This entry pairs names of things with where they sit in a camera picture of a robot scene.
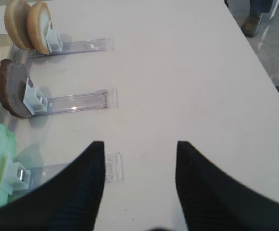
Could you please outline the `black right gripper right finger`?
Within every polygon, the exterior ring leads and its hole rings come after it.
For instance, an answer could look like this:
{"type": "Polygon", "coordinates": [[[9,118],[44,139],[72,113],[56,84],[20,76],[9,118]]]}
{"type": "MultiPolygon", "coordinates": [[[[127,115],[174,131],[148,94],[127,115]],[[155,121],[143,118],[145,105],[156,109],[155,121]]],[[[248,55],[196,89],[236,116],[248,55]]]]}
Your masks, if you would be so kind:
{"type": "Polygon", "coordinates": [[[233,179],[187,141],[177,144],[175,183],[190,231],[279,231],[279,203],[233,179]]]}

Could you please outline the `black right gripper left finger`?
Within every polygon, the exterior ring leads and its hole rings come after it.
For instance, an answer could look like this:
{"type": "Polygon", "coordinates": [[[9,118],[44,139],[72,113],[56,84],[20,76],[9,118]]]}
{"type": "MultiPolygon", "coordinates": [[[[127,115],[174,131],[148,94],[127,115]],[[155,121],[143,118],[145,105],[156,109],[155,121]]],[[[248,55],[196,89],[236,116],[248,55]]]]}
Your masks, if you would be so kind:
{"type": "Polygon", "coordinates": [[[105,185],[102,141],[42,186],[0,208],[0,231],[92,231],[105,185]]]}

